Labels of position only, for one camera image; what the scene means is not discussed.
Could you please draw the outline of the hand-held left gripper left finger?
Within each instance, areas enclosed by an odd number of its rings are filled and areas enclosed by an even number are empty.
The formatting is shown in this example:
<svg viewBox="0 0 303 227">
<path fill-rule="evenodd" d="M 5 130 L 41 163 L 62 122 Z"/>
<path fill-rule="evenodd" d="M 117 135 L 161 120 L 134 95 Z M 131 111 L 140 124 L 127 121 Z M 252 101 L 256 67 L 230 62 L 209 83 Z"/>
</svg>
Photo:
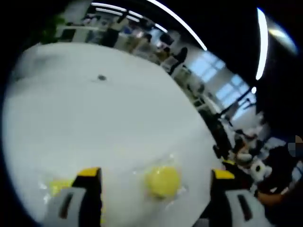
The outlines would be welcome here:
<svg viewBox="0 0 303 227">
<path fill-rule="evenodd" d="M 100 227 L 102 216 L 102 169 L 82 169 L 58 191 L 47 205 L 45 227 Z"/>
</svg>

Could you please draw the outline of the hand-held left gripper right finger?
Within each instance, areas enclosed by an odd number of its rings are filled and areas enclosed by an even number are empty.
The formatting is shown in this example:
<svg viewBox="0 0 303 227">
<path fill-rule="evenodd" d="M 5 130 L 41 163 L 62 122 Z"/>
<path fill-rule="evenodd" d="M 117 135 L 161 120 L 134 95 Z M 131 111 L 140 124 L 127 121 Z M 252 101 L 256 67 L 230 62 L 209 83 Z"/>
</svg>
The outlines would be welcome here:
<svg viewBox="0 0 303 227">
<path fill-rule="evenodd" d="M 211 170 L 211 227 L 268 227 L 263 205 L 249 190 L 240 189 L 235 176 L 221 169 Z"/>
</svg>

